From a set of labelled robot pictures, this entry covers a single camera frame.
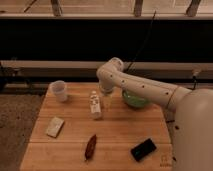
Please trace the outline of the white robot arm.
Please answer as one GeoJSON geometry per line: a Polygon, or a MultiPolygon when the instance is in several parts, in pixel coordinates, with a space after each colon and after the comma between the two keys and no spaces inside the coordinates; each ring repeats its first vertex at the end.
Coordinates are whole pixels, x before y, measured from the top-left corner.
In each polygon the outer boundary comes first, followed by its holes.
{"type": "Polygon", "coordinates": [[[172,171],[213,171],[213,89],[188,88],[129,75],[117,57],[100,66],[100,90],[130,91],[174,112],[172,171]]]}

